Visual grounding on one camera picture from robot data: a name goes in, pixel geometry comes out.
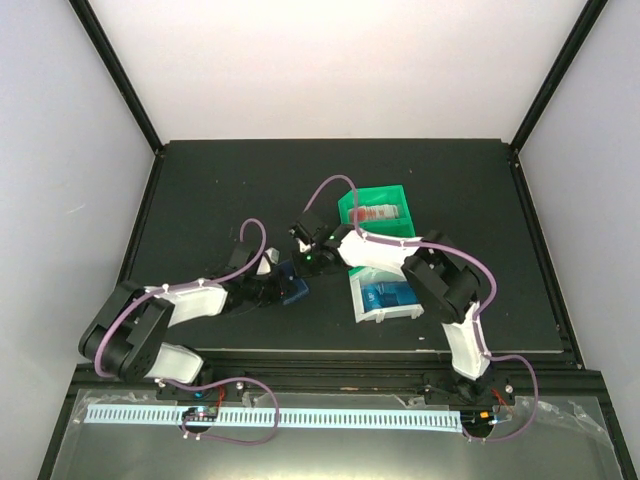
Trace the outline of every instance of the black frame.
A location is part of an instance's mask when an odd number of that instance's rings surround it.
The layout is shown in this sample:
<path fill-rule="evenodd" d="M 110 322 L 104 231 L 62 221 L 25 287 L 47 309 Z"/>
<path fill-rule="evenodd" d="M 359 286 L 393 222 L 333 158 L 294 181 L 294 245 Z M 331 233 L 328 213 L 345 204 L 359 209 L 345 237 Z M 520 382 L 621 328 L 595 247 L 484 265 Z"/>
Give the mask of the black frame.
<path fill-rule="evenodd" d="M 164 147 L 89 1 L 69 0 L 69 2 L 145 135 L 149 146 L 155 153 L 151 175 L 118 277 L 118 281 L 122 281 L 129 277 L 133 259 L 138 250 L 151 200 L 162 170 Z M 596 396 L 605 417 L 624 478 L 635 479 L 638 477 L 631 462 L 631 456 L 624 442 L 602 375 L 600 372 L 583 369 L 582 354 L 569 320 L 558 279 L 553 269 L 518 157 L 519 151 L 534 130 L 553 93 L 569 69 L 606 3 L 607 0 L 588 0 L 586 2 L 582 13 L 509 145 L 507 161 L 511 168 L 514 185 L 520 198 L 520 204 L 529 228 L 538 264 L 557 321 L 557 328 L 564 345 L 564 353 L 561 355 L 554 355 L 553 357 L 545 354 L 527 355 L 536 367 L 540 381 L 540 394 Z M 434 355 L 426 361 L 424 357 L 420 361 L 410 359 L 398 361 L 397 359 L 384 358 L 384 356 L 377 356 L 373 360 L 366 358 L 366 356 L 346 359 L 327 354 L 326 357 L 314 358 L 312 363 L 300 358 L 286 357 L 282 354 L 255 355 L 246 352 L 207 352 L 204 356 L 208 360 L 215 362 L 222 371 L 228 371 L 230 375 L 244 373 L 262 379 L 272 385 L 276 391 L 291 391 L 292 389 L 335 391 L 341 387 L 353 385 L 354 379 L 358 379 L 358 388 L 361 392 L 379 392 L 383 390 L 395 393 L 415 393 L 416 387 L 421 384 L 425 373 L 438 375 L 449 368 L 447 355 Z M 501 368 L 509 372 L 511 382 L 517 385 L 519 392 L 524 394 L 531 393 L 530 378 L 525 369 L 516 365 L 504 364 Z M 291 377 L 292 372 L 296 373 L 294 377 Z M 127 385 L 127 387 L 153 390 L 153 385 L 149 383 Z M 78 366 L 64 400 L 60 417 L 38 478 L 45 479 L 51 475 L 78 390 L 91 388 L 117 389 L 122 388 L 122 384 L 118 381 L 100 379 L 89 366 Z M 174 395 L 172 398 L 176 400 L 193 403 L 193 399 L 185 396 L 185 394 L 171 392 L 171 395 Z"/>

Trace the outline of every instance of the item in white bin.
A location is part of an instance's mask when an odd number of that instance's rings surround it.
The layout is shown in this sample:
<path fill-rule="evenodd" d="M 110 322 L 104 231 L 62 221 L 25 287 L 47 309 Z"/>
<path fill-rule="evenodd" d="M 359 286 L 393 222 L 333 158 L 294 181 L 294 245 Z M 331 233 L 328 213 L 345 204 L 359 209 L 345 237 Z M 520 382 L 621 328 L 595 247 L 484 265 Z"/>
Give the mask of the item in white bin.
<path fill-rule="evenodd" d="M 353 211 L 349 210 L 349 221 L 353 222 Z M 358 207 L 358 223 L 377 222 L 380 220 L 393 220 L 398 218 L 397 205 L 373 205 L 371 207 Z"/>

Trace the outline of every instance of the white wall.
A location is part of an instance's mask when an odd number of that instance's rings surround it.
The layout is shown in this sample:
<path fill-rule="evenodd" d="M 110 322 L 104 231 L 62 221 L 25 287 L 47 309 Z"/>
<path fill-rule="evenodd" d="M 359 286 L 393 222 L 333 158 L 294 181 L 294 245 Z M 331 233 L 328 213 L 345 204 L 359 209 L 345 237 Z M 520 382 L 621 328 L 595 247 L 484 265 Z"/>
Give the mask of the white wall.
<path fill-rule="evenodd" d="M 68 2 L 0 3 L 0 469 L 35 478 L 152 154 Z"/>
<path fill-rule="evenodd" d="M 511 141 L 585 0 L 92 4 L 164 141 Z"/>
<path fill-rule="evenodd" d="M 522 161 L 589 368 L 640 469 L 640 3 L 609 2 Z"/>

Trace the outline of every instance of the green plastic container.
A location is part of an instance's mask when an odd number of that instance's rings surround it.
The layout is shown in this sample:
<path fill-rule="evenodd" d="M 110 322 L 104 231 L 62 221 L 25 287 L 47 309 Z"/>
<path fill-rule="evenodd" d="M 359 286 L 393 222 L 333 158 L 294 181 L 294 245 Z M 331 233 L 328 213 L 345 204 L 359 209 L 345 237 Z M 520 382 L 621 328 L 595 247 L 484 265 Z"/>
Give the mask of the green plastic container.
<path fill-rule="evenodd" d="M 361 207 L 373 207 L 376 205 L 397 205 L 398 218 L 393 220 L 379 220 L 375 222 L 360 222 L 363 230 L 380 235 L 392 237 L 415 237 L 411 213 L 404 196 L 402 185 L 389 185 L 387 187 L 371 187 L 358 189 L 358 205 Z M 338 201 L 340 221 L 349 222 L 349 210 L 353 208 L 353 192 L 347 193 Z"/>

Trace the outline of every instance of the black table surface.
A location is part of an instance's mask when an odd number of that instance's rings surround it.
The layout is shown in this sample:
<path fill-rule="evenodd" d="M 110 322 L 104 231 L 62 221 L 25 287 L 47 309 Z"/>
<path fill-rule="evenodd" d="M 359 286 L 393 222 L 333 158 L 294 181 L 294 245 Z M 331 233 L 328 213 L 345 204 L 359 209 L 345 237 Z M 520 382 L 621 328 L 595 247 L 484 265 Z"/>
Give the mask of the black table surface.
<path fill-rule="evenodd" d="M 445 232 L 494 272 L 498 296 L 482 315 L 492 351 L 562 351 L 499 140 L 188 140 L 169 143 L 164 155 L 133 258 L 131 278 L 142 284 L 211 276 L 248 217 L 262 220 L 267 245 L 288 255 L 288 227 L 316 187 L 342 173 L 358 187 L 403 185 L 418 235 Z M 314 211 L 337 225 L 347 188 L 329 185 Z M 257 228 L 247 240 L 258 244 Z M 440 325 L 424 315 L 356 324 L 346 272 L 308 283 L 310 295 L 297 303 L 192 320 L 171 328 L 167 341 L 213 350 L 449 350 Z"/>

